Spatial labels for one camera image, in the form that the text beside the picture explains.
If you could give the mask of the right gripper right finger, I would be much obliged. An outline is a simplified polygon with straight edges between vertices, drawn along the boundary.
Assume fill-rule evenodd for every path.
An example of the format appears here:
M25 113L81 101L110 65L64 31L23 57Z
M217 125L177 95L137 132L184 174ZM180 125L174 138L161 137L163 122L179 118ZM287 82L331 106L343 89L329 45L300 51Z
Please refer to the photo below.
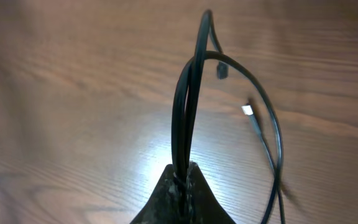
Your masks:
M190 223L235 224L209 187L200 167L190 162L186 177L186 211Z

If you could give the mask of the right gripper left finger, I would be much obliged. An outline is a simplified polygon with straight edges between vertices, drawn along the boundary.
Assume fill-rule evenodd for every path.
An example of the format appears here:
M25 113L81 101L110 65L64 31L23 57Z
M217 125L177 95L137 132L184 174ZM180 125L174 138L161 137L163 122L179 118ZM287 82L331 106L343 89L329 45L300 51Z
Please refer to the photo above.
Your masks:
M167 165L147 203L130 224L179 223L179 190L174 181L173 166Z

